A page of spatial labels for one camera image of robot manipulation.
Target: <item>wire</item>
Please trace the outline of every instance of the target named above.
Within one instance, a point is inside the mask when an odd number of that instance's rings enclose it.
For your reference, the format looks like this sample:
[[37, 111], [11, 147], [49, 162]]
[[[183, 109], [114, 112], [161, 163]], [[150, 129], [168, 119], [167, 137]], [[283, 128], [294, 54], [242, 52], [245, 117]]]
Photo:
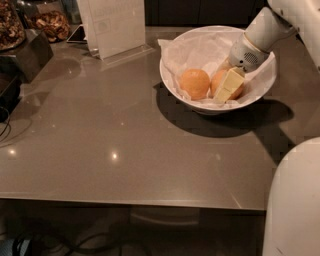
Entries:
[[[65, 254], [65, 256], [69, 256], [73, 252], [76, 252], [79, 254], [92, 255], [92, 254], [101, 253], [101, 252], [111, 250], [111, 249], [116, 249], [116, 248], [119, 248], [119, 253], [120, 253], [119, 255], [121, 255], [122, 254], [122, 247], [123, 247], [123, 245], [126, 245], [126, 244], [138, 245], [143, 250], [143, 252], [145, 253], [146, 256], [152, 256], [150, 249], [139, 240], [122, 240], [120, 236], [115, 236], [114, 234], [111, 234], [111, 233], [99, 233], [99, 234], [91, 235], [91, 236], [87, 237], [86, 239], [82, 240], [79, 244], [74, 245], [70, 240], [68, 240], [64, 236], [60, 235], [53, 228], [48, 228], [46, 224], [44, 224], [45, 226], [39, 225], [39, 223], [36, 223], [36, 224], [37, 224], [36, 226], [33, 226], [33, 227], [27, 229], [27, 231], [20, 234], [14, 240], [13, 245], [12, 245], [12, 255], [13, 256], [20, 256], [21, 247], [22, 247], [23, 242], [26, 239], [30, 239], [32, 241], [36, 238], [36, 236], [38, 236], [38, 237], [40, 236], [41, 238], [45, 238], [45, 237], [53, 238], [53, 239], [57, 240], [58, 242], [60, 242], [61, 244], [63, 244], [64, 246], [66, 246], [67, 248], [69, 248], [69, 252], [67, 252], [67, 254]], [[87, 241], [89, 241], [97, 236], [102, 236], [102, 235], [109, 238], [108, 239], [109, 241], [107, 242], [106, 245], [101, 246], [101, 247], [97, 247], [97, 248], [83, 248], [83, 247], [81, 247], [81, 245], [83, 245]]]
[[3, 123], [6, 123], [6, 126], [4, 127], [4, 129], [1, 131], [0, 133], [0, 137], [5, 133], [5, 131], [7, 130], [9, 123], [10, 123], [10, 112], [8, 109], [6, 109], [5, 107], [0, 106], [0, 109], [3, 109], [6, 114], [7, 114], [7, 118], [5, 121], [3, 121]]

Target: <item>gray countertop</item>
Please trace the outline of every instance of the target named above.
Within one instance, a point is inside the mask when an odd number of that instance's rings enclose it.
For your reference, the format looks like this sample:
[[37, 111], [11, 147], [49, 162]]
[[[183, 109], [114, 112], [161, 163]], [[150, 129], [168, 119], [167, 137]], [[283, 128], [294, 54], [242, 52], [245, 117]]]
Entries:
[[280, 160], [320, 136], [320, 76], [285, 39], [263, 100], [201, 116], [159, 73], [156, 39], [185, 30], [149, 27], [154, 49], [114, 65], [85, 45], [52, 44], [0, 138], [0, 198], [265, 210]]

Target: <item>white bowl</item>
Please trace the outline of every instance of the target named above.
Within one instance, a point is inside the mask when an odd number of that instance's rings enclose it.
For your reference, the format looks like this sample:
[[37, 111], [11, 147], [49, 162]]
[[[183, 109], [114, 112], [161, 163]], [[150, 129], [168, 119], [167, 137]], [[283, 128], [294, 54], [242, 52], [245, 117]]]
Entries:
[[[224, 36], [226, 37], [226, 39], [235, 41], [237, 37], [234, 36], [234, 33], [230, 33], [230, 32], [237, 32], [240, 35], [240, 33], [242, 33], [243, 30], [239, 28], [226, 27], [226, 26], [201, 27], [201, 28], [190, 30], [180, 35], [179, 37], [174, 39], [174, 41], [181, 40], [181, 39], [182, 40], [189, 39], [189, 38], [198, 37], [206, 34], [212, 34], [212, 33], [225, 33]], [[255, 95], [254, 97], [247, 99], [241, 104], [230, 103], [230, 104], [224, 104], [223, 106], [219, 106], [215, 104], [208, 105], [208, 104], [202, 104], [199, 101], [193, 101], [183, 97], [176, 88], [177, 85], [174, 83], [173, 74], [163, 64], [162, 58], [160, 60], [160, 75], [164, 85], [178, 100], [180, 100], [181, 102], [186, 104], [188, 107], [190, 107], [191, 109], [193, 109], [194, 111], [200, 114], [217, 115], [217, 114], [229, 112], [235, 109], [246, 107], [252, 104], [253, 102], [256, 102], [261, 97], [263, 97], [268, 92], [268, 90], [272, 87], [272, 85], [276, 80], [277, 62], [273, 52], [271, 52], [269, 58], [257, 70], [246, 74], [246, 81], [249, 81], [254, 86], [262, 87], [263, 90], [260, 90], [258, 95]]]

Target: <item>white robotic arm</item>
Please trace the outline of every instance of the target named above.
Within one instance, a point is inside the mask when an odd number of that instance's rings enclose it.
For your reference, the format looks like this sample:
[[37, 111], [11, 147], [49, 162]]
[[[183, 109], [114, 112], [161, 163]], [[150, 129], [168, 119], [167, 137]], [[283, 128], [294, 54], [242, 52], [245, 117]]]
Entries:
[[320, 72], [320, 0], [269, 0], [235, 42], [229, 64], [245, 72], [257, 69], [275, 42], [299, 33]]

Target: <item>paper sign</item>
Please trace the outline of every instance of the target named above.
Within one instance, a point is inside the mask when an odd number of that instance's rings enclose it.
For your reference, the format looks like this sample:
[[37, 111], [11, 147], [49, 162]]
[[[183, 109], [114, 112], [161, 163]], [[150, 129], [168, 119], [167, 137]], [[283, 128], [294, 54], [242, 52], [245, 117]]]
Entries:
[[78, 5], [89, 48], [97, 47], [101, 59], [145, 44], [144, 0], [78, 0]]

